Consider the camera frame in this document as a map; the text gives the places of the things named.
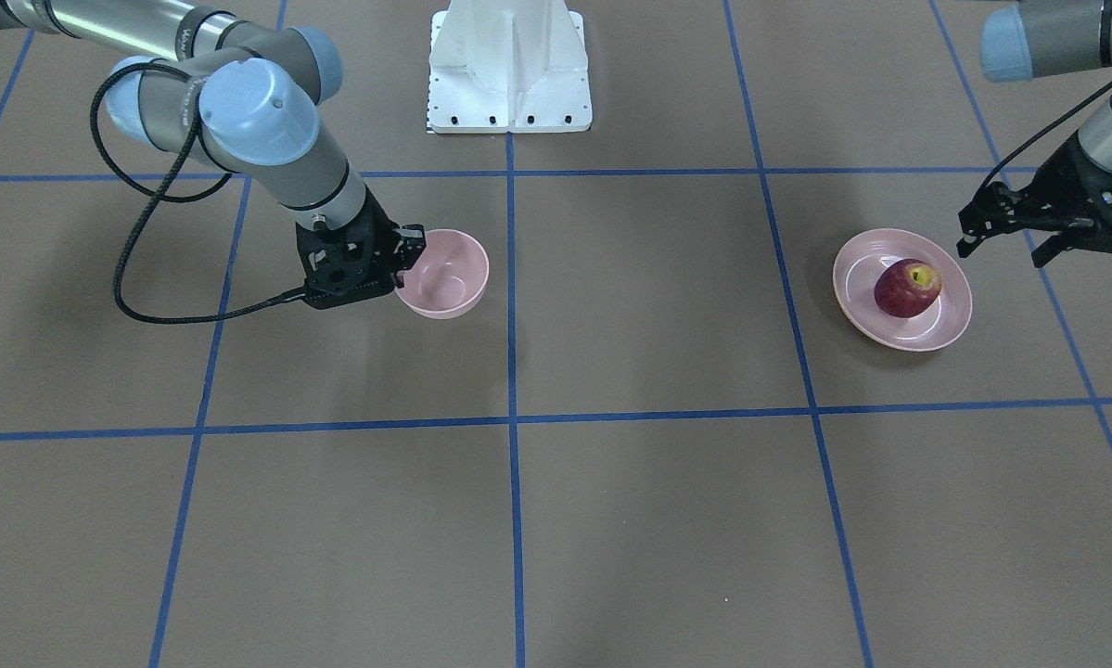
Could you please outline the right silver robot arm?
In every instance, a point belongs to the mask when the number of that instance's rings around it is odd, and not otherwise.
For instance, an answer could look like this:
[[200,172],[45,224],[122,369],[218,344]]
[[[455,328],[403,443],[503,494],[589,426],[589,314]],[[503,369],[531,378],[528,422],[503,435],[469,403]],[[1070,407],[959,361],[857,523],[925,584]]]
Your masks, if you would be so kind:
[[294,219],[305,275],[299,288],[256,305],[318,310],[378,299],[404,285],[424,253],[421,225],[395,225],[327,130],[319,106],[339,92],[342,62],[312,27],[274,30],[186,1],[0,1],[0,31],[68,34],[125,54],[89,110],[95,148],[111,172],[146,196],[115,267],[116,307],[148,221],[187,161],[247,176]]

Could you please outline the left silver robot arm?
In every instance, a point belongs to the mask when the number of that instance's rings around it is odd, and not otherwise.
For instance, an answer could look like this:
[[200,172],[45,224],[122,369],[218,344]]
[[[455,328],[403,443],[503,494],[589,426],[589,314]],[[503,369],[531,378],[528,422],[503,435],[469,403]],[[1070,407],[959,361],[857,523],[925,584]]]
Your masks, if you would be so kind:
[[[979,48],[992,82],[1112,67],[1112,1],[1017,1],[987,17]],[[1112,81],[1088,97],[1094,112],[1036,170],[1022,189],[985,177],[960,211],[960,257],[987,239],[1042,231],[1031,255],[1044,267],[1082,250],[1112,255]]]

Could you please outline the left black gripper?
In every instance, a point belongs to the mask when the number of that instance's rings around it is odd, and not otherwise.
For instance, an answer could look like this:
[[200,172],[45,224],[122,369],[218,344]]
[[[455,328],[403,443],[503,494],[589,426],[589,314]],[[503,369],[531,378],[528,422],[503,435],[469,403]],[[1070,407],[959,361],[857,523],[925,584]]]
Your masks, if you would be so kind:
[[1035,269],[1071,250],[1112,255],[1112,173],[1094,164],[1078,139],[1040,166],[1027,196],[1035,202],[1035,227],[1051,233],[1031,251]]

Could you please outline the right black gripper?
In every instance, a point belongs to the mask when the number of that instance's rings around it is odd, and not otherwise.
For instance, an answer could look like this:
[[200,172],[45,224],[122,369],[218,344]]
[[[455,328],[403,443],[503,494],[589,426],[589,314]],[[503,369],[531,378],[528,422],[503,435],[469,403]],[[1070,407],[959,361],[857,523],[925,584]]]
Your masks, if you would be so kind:
[[425,249],[423,225],[395,225],[376,199],[341,228],[298,228],[305,303],[325,310],[381,299],[403,287]]

